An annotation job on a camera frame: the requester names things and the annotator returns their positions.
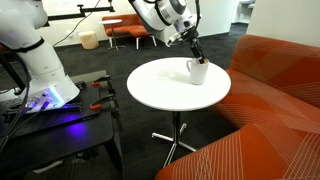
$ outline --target table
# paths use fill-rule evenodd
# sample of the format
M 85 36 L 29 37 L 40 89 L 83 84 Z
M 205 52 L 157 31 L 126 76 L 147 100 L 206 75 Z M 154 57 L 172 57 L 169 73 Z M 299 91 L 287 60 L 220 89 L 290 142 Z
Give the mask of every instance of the table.
M 100 24 L 108 24 L 108 25 L 110 25 L 110 29 L 111 29 L 111 32 L 112 32 L 112 39 L 114 39 L 115 46 L 112 46 L 112 39 L 111 39 L 111 41 L 110 41 L 111 42 L 111 47 L 109 49 L 116 48 L 118 50 L 118 47 L 119 48 L 120 47 L 125 47 L 124 45 L 121 45 L 121 46 L 117 45 L 117 37 L 116 37 L 116 35 L 114 33 L 113 26 L 112 26 L 113 24 L 120 23 L 120 22 L 122 22 L 121 19 L 110 19 L 110 20 L 105 20 L 105 21 L 101 21 L 100 22 Z
M 170 164 L 178 146 L 196 151 L 179 140 L 186 128 L 186 124 L 183 124 L 179 129 L 180 112 L 217 103 L 228 93 L 231 86 L 228 74 L 212 63 L 209 64 L 206 81 L 202 85 L 191 84 L 186 68 L 186 61 L 190 59 L 174 57 L 154 60 L 136 68 L 127 80 L 128 90 L 137 101 L 152 108 L 172 111 L 172 138 L 152 134 L 152 137 L 173 142 L 164 166 Z
M 63 112 L 47 113 L 40 113 L 30 123 L 40 123 L 46 121 L 48 116 L 56 117 Z M 0 154 L 0 179 L 23 174 L 100 145 L 106 148 L 115 167 L 122 171 L 120 140 L 114 132 L 111 116 L 110 111 L 101 110 L 91 119 L 76 120 L 10 139 Z

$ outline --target mug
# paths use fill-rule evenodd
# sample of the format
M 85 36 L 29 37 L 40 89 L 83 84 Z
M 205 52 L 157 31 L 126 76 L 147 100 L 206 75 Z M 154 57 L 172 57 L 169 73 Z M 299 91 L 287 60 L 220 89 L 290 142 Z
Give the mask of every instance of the mug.
M 207 59 L 203 64 L 200 64 L 195 58 L 188 60 L 187 68 L 190 72 L 190 82 L 196 85 L 203 84 L 206 80 L 208 67 L 209 61 Z

